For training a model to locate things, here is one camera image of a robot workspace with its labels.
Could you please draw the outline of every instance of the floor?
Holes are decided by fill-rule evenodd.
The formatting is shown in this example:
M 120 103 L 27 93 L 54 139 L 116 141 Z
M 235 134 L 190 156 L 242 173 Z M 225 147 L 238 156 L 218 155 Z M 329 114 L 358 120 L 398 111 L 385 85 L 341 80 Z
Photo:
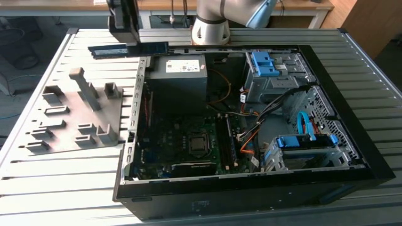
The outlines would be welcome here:
M 158 18 L 154 16 L 151 18 L 153 28 L 171 28 L 171 24 L 161 22 L 162 20 L 169 21 L 169 17 Z M 78 17 L 63 17 L 60 21 L 59 18 L 55 17 L 38 18 L 40 28 L 46 35 L 40 40 L 32 43 L 32 47 L 40 58 L 40 63 L 32 69 L 16 70 L 12 65 L 10 65 L 8 62 L 0 57 L 0 73 L 8 78 L 8 80 L 16 78 L 18 76 L 39 75 L 30 77 L 26 76 L 11 81 L 11 84 L 18 90 L 15 97 L 7 96 L 3 94 L 3 92 L 0 92 L 0 136 L 7 136 L 10 134 L 14 124 L 19 119 L 18 116 L 7 119 L 3 118 L 22 113 L 36 84 L 46 71 L 47 65 L 62 43 L 67 28 L 107 28 L 106 18 L 102 16 L 86 17 L 84 20 L 79 19 Z M 182 18 L 177 17 L 177 21 L 175 27 L 182 27 Z M 392 41 L 376 58 L 376 63 L 388 74 L 397 87 L 402 89 L 402 44 L 397 45 L 397 42 Z

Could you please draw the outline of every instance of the motherboard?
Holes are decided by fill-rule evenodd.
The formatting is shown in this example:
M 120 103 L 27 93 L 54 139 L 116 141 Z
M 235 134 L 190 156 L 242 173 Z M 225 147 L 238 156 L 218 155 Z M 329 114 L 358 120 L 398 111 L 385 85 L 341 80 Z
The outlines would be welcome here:
M 159 118 L 143 138 L 140 179 L 195 177 L 249 172 L 238 158 L 238 116 L 214 115 Z

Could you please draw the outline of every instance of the sticker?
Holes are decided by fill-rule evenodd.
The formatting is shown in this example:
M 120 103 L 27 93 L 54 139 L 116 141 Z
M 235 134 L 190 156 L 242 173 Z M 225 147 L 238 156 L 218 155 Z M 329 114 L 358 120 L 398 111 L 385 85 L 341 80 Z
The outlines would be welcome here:
M 245 94 L 241 94 L 241 102 L 246 103 L 246 95 Z
M 199 72 L 201 61 L 199 60 L 169 60 L 166 62 L 166 72 Z
M 277 69 L 285 69 L 286 70 L 286 66 L 285 65 L 275 65 Z
M 254 164 L 255 167 L 259 166 L 259 161 L 257 160 L 257 158 L 254 156 L 251 158 L 251 163 Z
M 118 49 L 103 49 L 103 50 L 95 50 L 94 51 L 96 55 L 107 55 L 107 54 L 122 54 L 128 53 L 126 48 L 118 48 Z

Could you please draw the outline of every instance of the power supply label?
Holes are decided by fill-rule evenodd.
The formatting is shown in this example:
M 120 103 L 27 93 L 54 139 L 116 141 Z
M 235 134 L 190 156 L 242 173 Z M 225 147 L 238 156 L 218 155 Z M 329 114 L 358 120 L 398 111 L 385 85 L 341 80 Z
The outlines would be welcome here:
M 166 62 L 166 72 L 199 72 L 201 61 L 199 60 L 169 60 Z

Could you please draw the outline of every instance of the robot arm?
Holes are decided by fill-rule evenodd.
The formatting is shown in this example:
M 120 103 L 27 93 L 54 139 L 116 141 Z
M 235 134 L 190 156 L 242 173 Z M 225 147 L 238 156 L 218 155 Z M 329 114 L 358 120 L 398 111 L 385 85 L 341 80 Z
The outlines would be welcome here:
M 167 42 L 140 43 L 138 0 L 107 0 L 107 4 L 108 30 L 118 41 L 127 44 L 88 47 L 94 58 L 169 54 Z M 275 4 L 277 0 L 198 0 L 193 41 L 198 45 L 225 45 L 230 40 L 227 20 L 250 28 L 266 27 Z
M 267 26 L 277 0 L 198 0 L 191 31 L 198 45 L 225 45 L 230 40 L 227 20 L 250 28 Z
M 108 28 L 123 43 L 139 40 L 138 1 L 107 0 L 111 16 Z M 230 40 L 227 20 L 250 28 L 266 27 L 277 0 L 198 0 L 191 38 L 198 45 L 223 45 Z

